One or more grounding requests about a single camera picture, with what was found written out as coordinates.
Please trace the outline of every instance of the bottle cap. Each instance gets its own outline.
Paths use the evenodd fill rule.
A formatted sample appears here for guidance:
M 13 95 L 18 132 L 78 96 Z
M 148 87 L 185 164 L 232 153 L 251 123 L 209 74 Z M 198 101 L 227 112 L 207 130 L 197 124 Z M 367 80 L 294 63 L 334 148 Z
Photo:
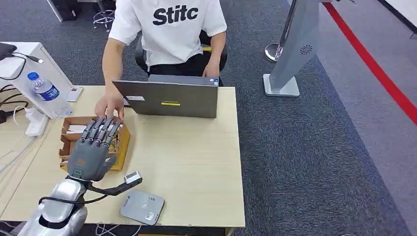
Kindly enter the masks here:
M 38 78 L 39 78 L 39 75 L 36 72 L 31 72 L 28 74 L 28 79 L 30 80 L 37 80 Z

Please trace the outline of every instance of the gray laptop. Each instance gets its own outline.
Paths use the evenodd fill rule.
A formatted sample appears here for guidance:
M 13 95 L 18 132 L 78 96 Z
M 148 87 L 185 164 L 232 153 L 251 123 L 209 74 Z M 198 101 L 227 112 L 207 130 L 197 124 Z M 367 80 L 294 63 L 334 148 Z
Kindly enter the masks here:
M 216 118 L 219 79 L 150 75 L 148 81 L 113 80 L 138 114 Z

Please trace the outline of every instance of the robotic arm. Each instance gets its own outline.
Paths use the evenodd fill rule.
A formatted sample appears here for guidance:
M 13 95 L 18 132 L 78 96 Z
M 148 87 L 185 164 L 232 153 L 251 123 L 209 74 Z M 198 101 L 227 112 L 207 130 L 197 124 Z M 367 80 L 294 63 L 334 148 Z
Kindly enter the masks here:
M 142 182 L 136 171 L 126 175 L 124 183 L 114 188 L 99 189 L 92 185 L 93 181 L 102 180 L 116 161 L 115 156 L 107 157 L 109 143 L 120 126 L 120 122 L 116 122 L 107 132 L 112 120 L 113 117 L 99 118 L 87 125 L 68 160 L 68 176 L 55 185 L 50 197 L 39 200 L 36 211 L 18 236 L 75 236 L 87 218 L 85 204 L 108 195 L 116 196 Z M 87 190 L 103 196 L 84 201 Z

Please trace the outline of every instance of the small box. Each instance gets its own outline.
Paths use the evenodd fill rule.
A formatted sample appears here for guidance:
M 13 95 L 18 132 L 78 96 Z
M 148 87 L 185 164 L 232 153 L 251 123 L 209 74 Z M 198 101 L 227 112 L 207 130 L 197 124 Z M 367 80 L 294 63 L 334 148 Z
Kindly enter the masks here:
M 62 148 L 59 150 L 61 158 L 60 168 L 67 171 L 68 159 L 72 153 L 77 140 L 82 133 L 68 133 L 70 125 L 87 125 L 92 119 L 97 120 L 98 117 L 67 117 L 64 119 L 61 129 L 60 140 L 63 142 Z M 127 148 L 129 146 L 130 133 L 126 124 L 120 125 L 115 137 L 110 143 L 109 155 L 116 154 L 116 162 L 111 171 L 121 171 L 123 169 L 124 160 L 126 158 Z

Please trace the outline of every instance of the black pants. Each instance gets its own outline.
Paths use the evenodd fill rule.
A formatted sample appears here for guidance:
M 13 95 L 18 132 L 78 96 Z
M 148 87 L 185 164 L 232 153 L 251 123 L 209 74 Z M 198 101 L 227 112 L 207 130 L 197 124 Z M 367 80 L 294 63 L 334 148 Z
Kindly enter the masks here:
M 186 62 L 181 64 L 160 64 L 150 67 L 148 75 L 183 75 L 183 76 L 202 76 L 207 63 L 210 60 L 211 53 L 204 51 L 203 54 L 197 54 Z

